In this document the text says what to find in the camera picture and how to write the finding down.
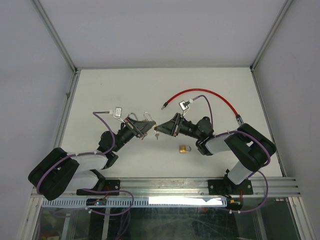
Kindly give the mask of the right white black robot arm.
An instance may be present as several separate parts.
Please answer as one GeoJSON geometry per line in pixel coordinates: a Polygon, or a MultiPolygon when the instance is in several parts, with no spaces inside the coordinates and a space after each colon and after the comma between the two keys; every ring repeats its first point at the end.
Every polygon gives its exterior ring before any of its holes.
{"type": "Polygon", "coordinates": [[[223,196],[235,195],[243,190],[242,184],[267,166],[277,150],[273,142],[247,123],[241,123],[235,130],[215,135],[207,116],[194,124],[176,113],[171,120],[156,126],[155,130],[172,137],[182,134],[196,139],[195,146],[203,156],[231,151],[238,162],[226,171],[222,182],[213,185],[213,190],[223,196]]]}

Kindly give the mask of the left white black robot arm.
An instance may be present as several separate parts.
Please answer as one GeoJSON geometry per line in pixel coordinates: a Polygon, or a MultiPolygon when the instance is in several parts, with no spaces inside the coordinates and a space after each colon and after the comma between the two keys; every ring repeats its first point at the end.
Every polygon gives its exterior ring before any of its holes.
{"type": "Polygon", "coordinates": [[[68,153],[56,147],[30,172],[28,181],[47,200],[57,199],[67,189],[89,189],[93,194],[100,194],[105,182],[97,170],[112,167],[119,158],[116,153],[125,144],[134,137],[143,139],[155,125],[154,120],[126,117],[117,133],[110,128],[102,133],[94,151],[68,153]]]}

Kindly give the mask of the red cable lock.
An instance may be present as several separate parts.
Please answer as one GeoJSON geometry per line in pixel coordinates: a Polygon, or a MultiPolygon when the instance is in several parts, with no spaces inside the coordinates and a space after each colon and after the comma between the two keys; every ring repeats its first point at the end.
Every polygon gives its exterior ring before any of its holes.
{"type": "MultiPolygon", "coordinates": [[[[224,98],[222,95],[214,92],[214,91],[211,91],[211,90],[208,90],[208,89],[204,89],[204,88],[189,88],[189,89],[186,89],[186,90],[183,90],[183,91],[180,91],[178,93],[176,93],[175,95],[173,95],[171,98],[169,98],[161,107],[161,110],[163,110],[164,108],[166,108],[168,106],[168,104],[170,102],[172,102],[175,98],[183,95],[183,94],[186,94],[186,93],[189,93],[189,92],[203,92],[203,93],[209,93],[211,95],[214,95],[216,96],[217,98],[219,98],[220,100],[222,100],[230,109],[231,111],[233,112],[233,114],[235,115],[235,119],[238,123],[238,125],[242,125],[244,123],[243,121],[243,118],[241,117],[241,115],[236,111],[236,109],[232,106],[232,104],[226,99],[224,98]]],[[[209,109],[209,113],[210,113],[210,121],[211,121],[211,125],[214,126],[214,118],[213,118],[213,111],[212,111],[212,107],[211,107],[211,104],[210,104],[210,101],[208,100],[208,98],[201,94],[201,95],[198,95],[194,98],[191,98],[189,99],[188,101],[191,102],[191,104],[196,101],[197,99],[199,98],[204,98],[205,101],[207,102],[207,105],[208,105],[208,109],[209,109]]]]}

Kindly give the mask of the small brass padlock long shackle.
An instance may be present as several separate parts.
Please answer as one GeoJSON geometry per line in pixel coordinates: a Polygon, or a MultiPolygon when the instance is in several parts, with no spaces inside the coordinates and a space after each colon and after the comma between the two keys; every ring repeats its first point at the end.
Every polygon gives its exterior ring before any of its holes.
{"type": "Polygon", "coordinates": [[[150,122],[152,124],[152,128],[154,128],[157,125],[157,123],[154,121],[154,119],[152,118],[152,116],[148,111],[145,111],[143,113],[143,117],[147,122],[150,122]]]}

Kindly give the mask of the large brass padlock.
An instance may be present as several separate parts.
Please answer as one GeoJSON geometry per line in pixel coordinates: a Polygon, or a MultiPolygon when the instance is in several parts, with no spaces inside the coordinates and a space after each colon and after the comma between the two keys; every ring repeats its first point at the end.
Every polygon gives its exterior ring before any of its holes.
{"type": "Polygon", "coordinates": [[[138,119],[137,115],[134,112],[129,113],[127,115],[127,119],[128,119],[128,121],[130,121],[130,122],[132,122],[134,124],[139,122],[139,119],[138,119]]]}

